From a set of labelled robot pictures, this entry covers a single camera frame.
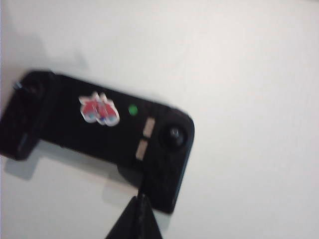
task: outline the analog stick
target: analog stick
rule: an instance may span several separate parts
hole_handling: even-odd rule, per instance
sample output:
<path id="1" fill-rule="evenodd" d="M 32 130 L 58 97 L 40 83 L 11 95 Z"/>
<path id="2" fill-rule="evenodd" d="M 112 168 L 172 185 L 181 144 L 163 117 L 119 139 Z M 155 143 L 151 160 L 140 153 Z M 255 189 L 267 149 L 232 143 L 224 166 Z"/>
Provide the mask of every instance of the analog stick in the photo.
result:
<path id="1" fill-rule="evenodd" d="M 164 130 L 164 143 L 171 149 L 180 148 L 185 142 L 185 133 L 178 126 L 169 126 Z"/>

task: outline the thumbstick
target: thumbstick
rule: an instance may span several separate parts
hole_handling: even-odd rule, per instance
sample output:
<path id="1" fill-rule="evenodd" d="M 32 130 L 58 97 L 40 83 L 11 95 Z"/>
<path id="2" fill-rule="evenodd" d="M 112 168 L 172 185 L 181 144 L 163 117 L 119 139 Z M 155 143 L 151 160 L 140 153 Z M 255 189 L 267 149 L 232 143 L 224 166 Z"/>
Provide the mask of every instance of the thumbstick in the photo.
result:
<path id="1" fill-rule="evenodd" d="M 16 82 L 13 85 L 13 88 L 21 94 L 23 97 L 39 100 L 43 91 L 43 87 L 41 87 L 39 84 L 34 86 L 24 86 L 20 82 Z"/>
<path id="2" fill-rule="evenodd" d="M 164 131 L 164 143 L 171 149 L 180 148 L 185 138 L 184 130 L 178 126 L 169 126 Z"/>

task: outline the black pointed object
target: black pointed object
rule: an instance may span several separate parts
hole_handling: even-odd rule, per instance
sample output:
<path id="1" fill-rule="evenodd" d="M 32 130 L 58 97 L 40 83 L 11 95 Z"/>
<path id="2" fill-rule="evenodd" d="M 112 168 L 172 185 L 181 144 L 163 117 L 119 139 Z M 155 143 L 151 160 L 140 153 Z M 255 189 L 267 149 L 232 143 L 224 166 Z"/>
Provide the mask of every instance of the black pointed object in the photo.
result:
<path id="1" fill-rule="evenodd" d="M 150 202 L 144 194 L 132 197 L 105 239 L 162 239 Z"/>

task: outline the black game controller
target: black game controller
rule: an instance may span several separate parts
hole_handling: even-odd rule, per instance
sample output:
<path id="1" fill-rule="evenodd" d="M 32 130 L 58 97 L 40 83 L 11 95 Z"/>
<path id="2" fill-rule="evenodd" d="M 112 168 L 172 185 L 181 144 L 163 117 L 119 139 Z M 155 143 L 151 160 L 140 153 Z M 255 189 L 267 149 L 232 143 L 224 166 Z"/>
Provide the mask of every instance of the black game controller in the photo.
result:
<path id="1" fill-rule="evenodd" d="M 52 72 L 16 83 L 0 153 L 26 159 L 39 139 L 142 172 L 152 207 L 171 213 L 194 138 L 183 112 Z"/>

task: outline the cartoon sticker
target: cartoon sticker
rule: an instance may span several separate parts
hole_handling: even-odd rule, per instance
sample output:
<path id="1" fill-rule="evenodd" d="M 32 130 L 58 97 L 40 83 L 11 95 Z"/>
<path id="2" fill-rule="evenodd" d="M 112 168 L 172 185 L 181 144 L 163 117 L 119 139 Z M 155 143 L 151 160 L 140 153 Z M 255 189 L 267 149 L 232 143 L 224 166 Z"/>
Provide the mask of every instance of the cartoon sticker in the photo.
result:
<path id="1" fill-rule="evenodd" d="M 101 125 L 115 126 L 120 121 L 119 113 L 112 100 L 104 93 L 94 92 L 91 97 L 80 96 L 81 114 L 88 123 L 98 122 Z"/>

